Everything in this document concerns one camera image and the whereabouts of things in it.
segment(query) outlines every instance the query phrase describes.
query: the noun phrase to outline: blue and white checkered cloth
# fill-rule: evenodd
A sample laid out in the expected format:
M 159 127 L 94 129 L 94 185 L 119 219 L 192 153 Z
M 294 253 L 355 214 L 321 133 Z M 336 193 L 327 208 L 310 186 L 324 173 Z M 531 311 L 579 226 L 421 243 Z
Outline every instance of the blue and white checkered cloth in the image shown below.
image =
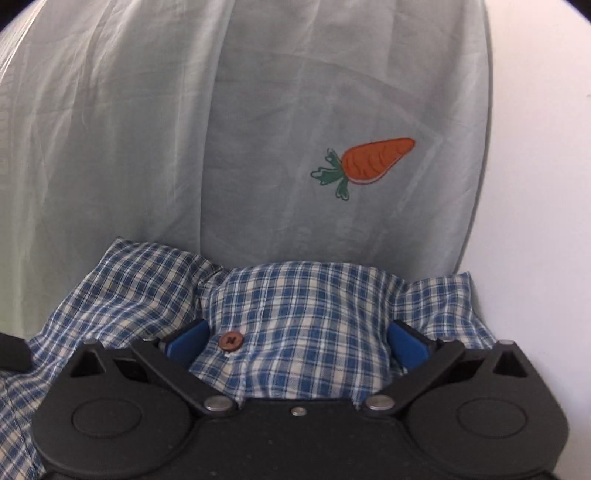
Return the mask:
M 195 318 L 209 322 L 212 336 L 191 372 L 238 401 L 362 401 L 400 374 L 385 341 L 395 319 L 471 348 L 494 343 L 472 310 L 468 274 L 409 284 L 352 264 L 228 271 L 199 255 L 117 239 L 30 340 L 34 370 L 0 372 L 0 479 L 34 480 L 43 471 L 31 416 L 85 339 L 121 348 L 136 338 L 162 338 Z M 217 345 L 230 330 L 245 338 L 234 353 Z

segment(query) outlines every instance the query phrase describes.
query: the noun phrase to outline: white surface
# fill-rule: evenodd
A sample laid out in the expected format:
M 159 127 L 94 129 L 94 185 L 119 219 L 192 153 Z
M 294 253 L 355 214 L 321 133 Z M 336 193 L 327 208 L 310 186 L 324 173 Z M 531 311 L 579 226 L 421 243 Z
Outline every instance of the white surface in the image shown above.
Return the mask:
M 561 0 L 488 0 L 491 144 L 460 270 L 570 420 L 558 465 L 591 478 L 591 24 Z

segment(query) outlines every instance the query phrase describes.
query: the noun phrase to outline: gray fabric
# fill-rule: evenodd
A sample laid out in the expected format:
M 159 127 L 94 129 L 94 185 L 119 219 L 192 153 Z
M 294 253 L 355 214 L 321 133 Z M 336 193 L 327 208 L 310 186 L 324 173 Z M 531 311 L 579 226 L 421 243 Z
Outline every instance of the gray fabric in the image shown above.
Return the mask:
M 3 331 L 39 330 L 117 235 L 228 268 L 453 271 L 486 131 L 481 1 L 39 5 L 0 37 Z M 310 176 L 398 137 L 415 148 L 347 201 Z

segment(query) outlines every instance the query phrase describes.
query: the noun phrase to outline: orange carrot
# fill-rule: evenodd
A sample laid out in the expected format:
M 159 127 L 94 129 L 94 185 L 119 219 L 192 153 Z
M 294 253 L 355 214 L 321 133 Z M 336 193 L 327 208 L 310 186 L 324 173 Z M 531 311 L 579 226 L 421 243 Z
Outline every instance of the orange carrot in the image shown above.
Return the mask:
M 329 148 L 325 159 L 333 168 L 320 167 L 314 170 L 311 176 L 320 180 L 321 185 L 340 180 L 336 196 L 342 200 L 349 200 L 349 181 L 360 185 L 378 181 L 414 146 L 415 141 L 412 138 L 366 143 L 348 149 L 342 161 L 335 151 Z

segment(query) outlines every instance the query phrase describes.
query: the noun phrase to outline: silver rivet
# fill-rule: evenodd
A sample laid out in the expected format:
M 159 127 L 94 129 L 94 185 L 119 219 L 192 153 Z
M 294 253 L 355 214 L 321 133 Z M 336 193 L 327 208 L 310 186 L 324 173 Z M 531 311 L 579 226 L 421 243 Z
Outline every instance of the silver rivet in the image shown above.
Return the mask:
M 214 395 L 209 397 L 203 405 L 206 409 L 212 412 L 228 411 L 234 407 L 234 402 L 223 395 Z
M 387 395 L 372 395 L 365 400 L 365 404 L 373 411 L 390 410 L 396 406 L 396 402 Z
M 308 413 L 308 411 L 304 407 L 293 407 L 291 409 L 291 414 L 294 417 L 303 417 L 307 413 Z

